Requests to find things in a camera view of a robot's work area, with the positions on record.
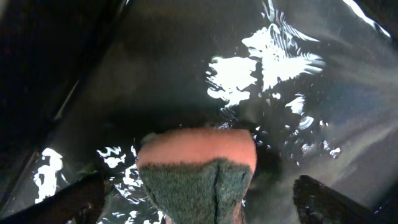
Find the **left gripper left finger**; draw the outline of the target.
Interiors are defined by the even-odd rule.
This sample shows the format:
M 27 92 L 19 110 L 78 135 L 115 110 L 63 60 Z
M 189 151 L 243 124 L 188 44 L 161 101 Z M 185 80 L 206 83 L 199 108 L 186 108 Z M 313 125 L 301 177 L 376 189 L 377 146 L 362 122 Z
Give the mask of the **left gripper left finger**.
M 1 224 L 95 224 L 105 203 L 104 180 L 101 174 L 87 175 L 27 209 L 1 220 Z

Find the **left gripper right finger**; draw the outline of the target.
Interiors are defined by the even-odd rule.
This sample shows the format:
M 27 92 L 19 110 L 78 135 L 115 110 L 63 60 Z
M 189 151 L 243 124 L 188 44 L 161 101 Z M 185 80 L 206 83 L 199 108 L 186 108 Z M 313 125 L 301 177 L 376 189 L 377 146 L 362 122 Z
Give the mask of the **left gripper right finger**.
M 367 208 L 310 176 L 301 175 L 295 180 L 293 193 L 300 223 L 376 223 L 376 217 Z

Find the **pink and green sponge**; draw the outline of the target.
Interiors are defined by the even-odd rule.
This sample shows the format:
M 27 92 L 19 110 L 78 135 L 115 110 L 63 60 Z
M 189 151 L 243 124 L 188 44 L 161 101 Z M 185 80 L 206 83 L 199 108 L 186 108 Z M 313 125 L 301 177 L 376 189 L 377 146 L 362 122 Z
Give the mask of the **pink and green sponge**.
M 168 131 L 144 143 L 137 168 L 166 223 L 243 224 L 242 201 L 256 163 L 249 131 L 192 128 Z

